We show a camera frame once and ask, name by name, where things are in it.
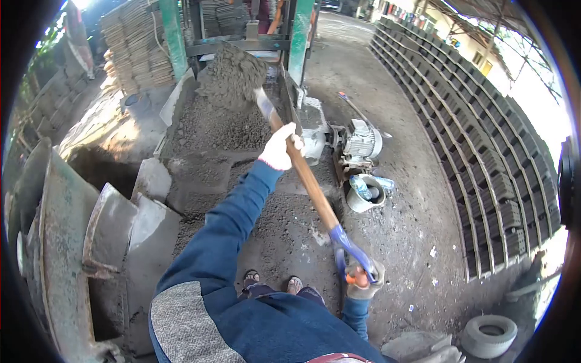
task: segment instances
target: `window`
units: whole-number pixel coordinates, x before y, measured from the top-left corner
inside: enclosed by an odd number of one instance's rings
[[[426,17],[426,19],[424,21],[424,26],[422,28],[426,31],[426,33],[432,34],[432,31],[436,26],[437,20],[428,14],[425,14],[424,16]]]
[[[479,64],[481,60],[482,60],[482,54],[480,54],[479,52],[476,52],[476,54],[474,54],[474,58],[472,58],[472,62],[474,64]]]
[[[484,67],[482,67],[482,74],[486,77],[488,76],[488,72],[490,72],[490,69],[492,69],[492,63],[486,61],[484,63]]]

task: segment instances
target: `wooden shovel handle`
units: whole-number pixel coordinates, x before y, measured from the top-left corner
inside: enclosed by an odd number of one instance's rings
[[[270,123],[273,132],[276,132],[283,126],[282,120],[275,108],[272,109],[268,122]],[[337,219],[335,212],[333,212],[329,201],[323,194],[317,179],[315,179],[311,168],[307,164],[307,160],[305,160],[304,156],[300,154],[300,151],[295,148],[290,137],[286,139],[286,153],[290,156],[290,160],[299,175],[299,179],[303,183],[307,194],[309,194],[313,206],[319,213],[325,228],[327,231],[332,230],[334,227],[339,225],[339,220]]]

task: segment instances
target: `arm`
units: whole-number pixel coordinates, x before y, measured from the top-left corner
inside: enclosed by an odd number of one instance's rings
[[[363,284],[367,285],[356,285],[355,283],[350,283],[347,285],[347,297],[345,297],[345,303],[343,304],[343,322],[355,330],[355,332],[367,341],[367,324],[366,320],[369,317],[367,310],[369,308],[369,303],[375,293],[383,287],[384,276],[385,276],[385,266],[382,263],[373,260],[373,268],[370,271],[374,279],[377,282],[369,284],[367,280],[367,275],[365,270],[362,269],[359,262],[354,261],[346,269],[345,273],[355,280],[361,282],[359,278],[363,277]]]
[[[212,280],[212,290],[232,286],[238,252],[281,175],[282,171],[255,161],[240,178],[240,184],[206,214],[206,224],[163,274],[156,294],[179,283],[201,279]]]
[[[369,317],[367,309],[371,300],[357,300],[345,298],[343,304],[343,322],[355,330],[363,340],[367,341],[367,323]]]

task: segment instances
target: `gray sleeve patch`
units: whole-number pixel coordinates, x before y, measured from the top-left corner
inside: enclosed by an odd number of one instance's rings
[[[210,318],[199,281],[175,285],[153,299],[153,332],[172,363],[245,362]]]

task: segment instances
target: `blue shovel grip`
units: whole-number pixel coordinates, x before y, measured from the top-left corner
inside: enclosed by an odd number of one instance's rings
[[[339,249],[345,249],[361,264],[361,267],[363,267],[367,273],[367,278],[369,279],[370,283],[377,282],[377,280],[370,273],[370,271],[373,270],[373,261],[369,258],[369,256],[367,256],[365,251],[363,251],[358,245],[353,243],[349,237],[347,237],[347,233],[340,224],[329,231],[329,237],[331,237],[331,241],[335,245],[335,260],[337,263],[337,268],[342,275],[345,274],[346,266],[343,252],[339,251]]]

